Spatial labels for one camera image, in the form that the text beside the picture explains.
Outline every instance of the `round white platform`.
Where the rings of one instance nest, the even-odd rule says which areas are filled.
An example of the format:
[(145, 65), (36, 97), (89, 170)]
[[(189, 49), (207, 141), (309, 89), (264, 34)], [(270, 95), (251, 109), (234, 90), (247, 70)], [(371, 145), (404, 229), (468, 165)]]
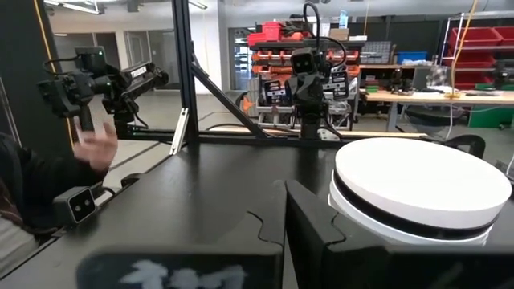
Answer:
[[(336, 171), (369, 204), (412, 222), (447, 229), (486, 226), (512, 190), (508, 179), (487, 162), (420, 140), (354, 141), (337, 153)], [(334, 182), (331, 197), (336, 203), (332, 206), (342, 210), (346, 200), (341, 200)]]

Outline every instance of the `black tabletop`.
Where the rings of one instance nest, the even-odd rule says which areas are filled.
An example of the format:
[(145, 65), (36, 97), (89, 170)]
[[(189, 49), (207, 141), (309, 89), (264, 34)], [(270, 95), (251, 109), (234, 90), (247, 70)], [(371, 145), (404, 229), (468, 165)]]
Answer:
[(91, 220), (0, 282), (1, 288), (74, 288), (75, 269), (111, 245), (216, 242), (278, 179), (298, 180), (326, 201), (335, 149), (188, 145)]

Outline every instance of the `person's arm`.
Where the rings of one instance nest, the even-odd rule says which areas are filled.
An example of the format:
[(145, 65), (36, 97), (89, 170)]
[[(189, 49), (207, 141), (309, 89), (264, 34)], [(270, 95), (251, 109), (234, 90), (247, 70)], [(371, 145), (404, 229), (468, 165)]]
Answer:
[(74, 157), (43, 159), (31, 149), (18, 147), (22, 165), (23, 193), (27, 200), (50, 202), (76, 186), (91, 186), (103, 181), (108, 170), (95, 171)]

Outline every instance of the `ceiling light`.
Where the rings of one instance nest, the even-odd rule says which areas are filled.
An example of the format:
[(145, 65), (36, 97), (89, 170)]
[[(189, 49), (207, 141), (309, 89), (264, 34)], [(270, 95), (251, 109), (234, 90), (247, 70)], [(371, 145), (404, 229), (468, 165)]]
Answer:
[(201, 3), (200, 3), (200, 2), (198, 2), (198, 1), (188, 1), (188, 2), (189, 2), (189, 4), (191, 4), (191, 5), (193, 5), (193, 6), (197, 7), (197, 8), (200, 8), (200, 9), (202, 9), (202, 10), (207, 9), (207, 6), (205, 6), (205, 5), (201, 4)]
[(88, 8), (84, 8), (82, 6), (77, 6), (77, 5), (73, 5), (73, 4), (67, 4), (67, 3), (62, 3), (62, 7), (68, 8), (68, 9), (72, 9), (72, 10), (78, 10), (78, 11), (82, 11), (82, 12), (87, 12), (87, 13), (91, 13), (91, 14), (99, 14), (100, 13), (100, 12), (98, 12), (96, 10), (91, 10), (91, 9), (88, 9)]
[(53, 5), (53, 6), (58, 6), (58, 5), (59, 5), (59, 2), (57, 2), (57, 1), (52, 1), (52, 0), (45, 0), (45, 4)]

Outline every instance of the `floor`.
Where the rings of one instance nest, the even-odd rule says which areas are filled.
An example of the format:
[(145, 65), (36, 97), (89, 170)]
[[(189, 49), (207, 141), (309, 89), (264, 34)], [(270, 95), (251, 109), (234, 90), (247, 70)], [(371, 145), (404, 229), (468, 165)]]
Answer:
[[(235, 99), (239, 93), (229, 92), (228, 96)], [(175, 129), (178, 114), (182, 107), (179, 92), (151, 92), (140, 96), (137, 99), (140, 106), (140, 117), (149, 124), (150, 128)], [(232, 116), (222, 105), (211, 95), (198, 95), (198, 120), (201, 130), (215, 124), (237, 124), (237, 119)], [(91, 110), (95, 126), (101, 128), (104, 121), (112, 122), (112, 117), (105, 112), (101, 98), (95, 98), (91, 102)], [(412, 128), (405, 121), (399, 124), (407, 132), (413, 132)], [(360, 118), (354, 130), (383, 132), (386, 128), (386, 121), (373, 116)], [(447, 130), (439, 134), (445, 136)], [(462, 134), (476, 134), (483, 137), (487, 142), (484, 159), (492, 164), (496, 161), (508, 163), (514, 153), (514, 130), (506, 129), (500, 131), (495, 128), (468, 128), (465, 125), (457, 125), (451, 131), (452, 136)], [(158, 144), (152, 141), (120, 140), (118, 154), (112, 164), (105, 185), (114, 189), (120, 188), (120, 179), (130, 173), (143, 173), (151, 168), (159, 160), (167, 156), (169, 145)]]

